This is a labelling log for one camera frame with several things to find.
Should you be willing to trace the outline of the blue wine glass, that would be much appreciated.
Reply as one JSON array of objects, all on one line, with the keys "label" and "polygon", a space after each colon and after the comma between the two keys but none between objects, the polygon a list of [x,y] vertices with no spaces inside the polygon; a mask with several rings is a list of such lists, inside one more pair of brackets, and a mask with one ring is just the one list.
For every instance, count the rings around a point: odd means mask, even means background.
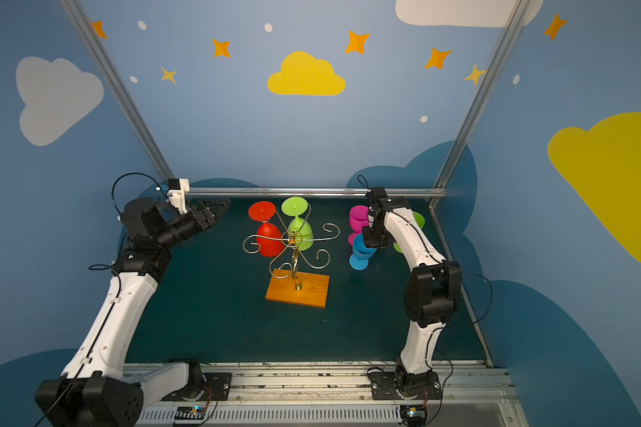
[{"label": "blue wine glass", "polygon": [[376,252],[377,249],[365,245],[363,234],[357,234],[352,244],[352,254],[349,257],[350,267],[358,272],[367,269],[370,259]]}]

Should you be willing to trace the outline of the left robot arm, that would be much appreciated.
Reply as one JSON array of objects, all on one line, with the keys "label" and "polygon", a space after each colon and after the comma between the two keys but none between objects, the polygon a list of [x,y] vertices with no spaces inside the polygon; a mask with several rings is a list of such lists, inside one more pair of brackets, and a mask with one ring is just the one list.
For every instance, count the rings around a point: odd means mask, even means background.
[{"label": "left robot arm", "polygon": [[146,407],[175,394],[200,398],[207,383],[197,359],[174,359],[129,380],[124,366],[142,314],[156,293],[176,245],[206,231],[231,206],[201,200],[179,209],[140,197],[120,215],[129,243],[110,267],[103,305],[87,337],[55,380],[45,380],[35,402],[53,426],[133,426]]}]

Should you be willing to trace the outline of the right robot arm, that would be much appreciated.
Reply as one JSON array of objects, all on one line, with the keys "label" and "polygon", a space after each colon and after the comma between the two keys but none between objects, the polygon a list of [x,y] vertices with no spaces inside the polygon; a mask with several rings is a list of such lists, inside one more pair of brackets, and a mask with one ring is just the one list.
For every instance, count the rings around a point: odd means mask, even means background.
[{"label": "right robot arm", "polygon": [[364,245],[383,248],[395,243],[410,269],[403,304],[410,319],[406,343],[395,368],[395,388],[406,399],[439,391],[432,371],[437,341],[457,311],[461,295],[459,264],[449,262],[418,226],[404,197],[390,196],[383,187],[366,194],[369,224],[363,227]]}]

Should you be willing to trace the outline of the pink wine glass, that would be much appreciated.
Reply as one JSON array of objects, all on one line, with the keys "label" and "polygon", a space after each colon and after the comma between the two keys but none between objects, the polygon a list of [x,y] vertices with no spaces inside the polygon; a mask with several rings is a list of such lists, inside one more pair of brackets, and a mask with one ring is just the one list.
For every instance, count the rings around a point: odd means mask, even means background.
[{"label": "pink wine glass", "polygon": [[352,233],[347,240],[351,246],[354,245],[354,240],[363,233],[363,228],[370,225],[368,213],[368,206],[358,205],[350,209],[349,222]]}]

